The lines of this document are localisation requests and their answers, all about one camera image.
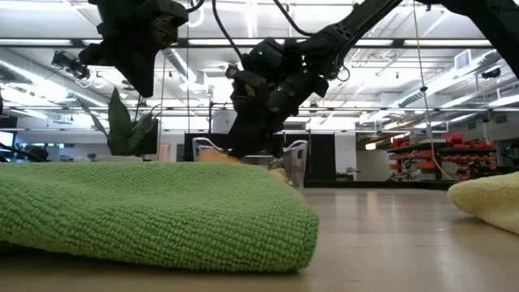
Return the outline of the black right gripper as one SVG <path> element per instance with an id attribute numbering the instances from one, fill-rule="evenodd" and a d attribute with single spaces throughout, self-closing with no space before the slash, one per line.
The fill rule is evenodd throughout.
<path id="1" fill-rule="evenodd" d="M 260 151 L 280 157 L 284 150 L 275 134 L 283 129 L 282 120 L 298 115 L 299 106 L 310 95 L 323 97 L 328 91 L 328 81 L 305 64 L 301 46 L 296 41 L 287 40 L 282 45 L 266 38 L 242 56 L 243 69 L 232 74 L 230 98 L 237 116 L 229 130 L 230 156 Z"/>

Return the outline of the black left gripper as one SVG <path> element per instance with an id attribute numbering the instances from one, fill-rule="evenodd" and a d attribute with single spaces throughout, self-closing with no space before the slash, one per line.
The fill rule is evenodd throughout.
<path id="1" fill-rule="evenodd" d="M 184 5 L 173 0 L 97 0 L 104 42 L 147 42 L 165 49 L 178 40 L 178 28 L 188 21 Z M 154 93 L 154 66 L 158 50 L 151 46 L 125 48 L 121 55 L 111 44 L 89 44 L 79 53 L 85 65 L 118 65 L 142 97 Z"/>

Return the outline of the orange microfiber towel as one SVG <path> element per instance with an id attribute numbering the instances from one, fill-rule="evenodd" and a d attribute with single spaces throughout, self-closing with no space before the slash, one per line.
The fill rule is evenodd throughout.
<path id="1" fill-rule="evenodd" d="M 290 184 L 290 180 L 284 167 L 284 161 L 275 157 L 259 155 L 236 158 L 228 155 L 226 152 L 222 152 L 214 148 L 203 148 L 201 150 L 195 150 L 194 160 L 203 162 L 241 163 L 261 166 L 270 174 L 280 179 L 282 182 Z"/>

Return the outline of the dark green microfiber towel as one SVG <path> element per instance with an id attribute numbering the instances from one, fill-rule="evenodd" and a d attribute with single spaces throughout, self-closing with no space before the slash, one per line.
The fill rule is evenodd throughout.
<path id="1" fill-rule="evenodd" d="M 291 272 L 319 218 L 254 165 L 0 163 L 0 255 L 34 248 L 167 268 Z"/>

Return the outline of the yellow microfiber towel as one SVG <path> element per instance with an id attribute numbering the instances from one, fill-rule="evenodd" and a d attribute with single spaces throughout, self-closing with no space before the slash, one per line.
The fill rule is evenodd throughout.
<path id="1" fill-rule="evenodd" d="M 519 172 L 459 182 L 447 197 L 462 212 L 519 235 Z"/>

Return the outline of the white box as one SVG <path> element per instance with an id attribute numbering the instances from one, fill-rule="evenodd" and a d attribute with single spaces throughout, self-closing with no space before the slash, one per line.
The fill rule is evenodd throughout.
<path id="1" fill-rule="evenodd" d="M 212 117 L 212 132 L 227 134 L 234 124 L 236 113 L 233 110 L 222 110 Z"/>

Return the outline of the clear plastic bin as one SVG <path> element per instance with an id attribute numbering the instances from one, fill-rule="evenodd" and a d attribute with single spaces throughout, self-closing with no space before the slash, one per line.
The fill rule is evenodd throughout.
<path id="1" fill-rule="evenodd" d="M 208 138 L 194 138 L 193 142 L 193 154 L 195 154 L 195 150 L 203 149 L 203 148 L 214 148 L 220 150 L 222 152 L 226 152 L 229 155 L 229 150 L 224 150 L 223 148 L 217 147 L 210 139 Z M 280 158 L 284 161 L 284 167 L 286 169 L 287 176 L 290 180 L 290 186 L 294 188 L 303 188 L 306 166 L 307 166 L 307 148 L 308 142 L 305 140 L 296 140 L 293 142 L 288 148 L 284 148 L 284 152 L 281 154 Z M 257 154 L 250 156 L 271 156 L 268 154 Z"/>

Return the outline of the artificial plant in white pot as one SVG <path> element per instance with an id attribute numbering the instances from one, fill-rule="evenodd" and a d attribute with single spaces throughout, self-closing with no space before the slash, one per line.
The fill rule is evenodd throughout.
<path id="1" fill-rule="evenodd" d="M 142 161 L 146 155 L 157 154 L 159 120 L 154 114 L 156 107 L 140 118 L 133 118 L 119 91 L 114 89 L 108 104 L 109 127 L 105 128 L 84 102 L 80 105 L 91 117 L 94 127 L 104 134 L 111 157 L 138 157 Z"/>

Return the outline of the person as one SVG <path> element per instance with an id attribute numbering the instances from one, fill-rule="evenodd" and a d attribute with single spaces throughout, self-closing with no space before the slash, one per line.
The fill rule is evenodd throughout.
<path id="1" fill-rule="evenodd" d="M 31 147 L 28 150 L 28 159 L 31 162 L 48 162 L 49 153 L 42 147 Z"/>

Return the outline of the shelving with orange bins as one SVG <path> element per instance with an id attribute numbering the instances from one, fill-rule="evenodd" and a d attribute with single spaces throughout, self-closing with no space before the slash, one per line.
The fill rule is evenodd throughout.
<path id="1" fill-rule="evenodd" d="M 388 150 L 390 179 L 402 182 L 460 182 L 497 171 L 497 150 L 482 138 L 466 140 L 460 132 L 432 138 L 425 131 L 398 137 Z"/>

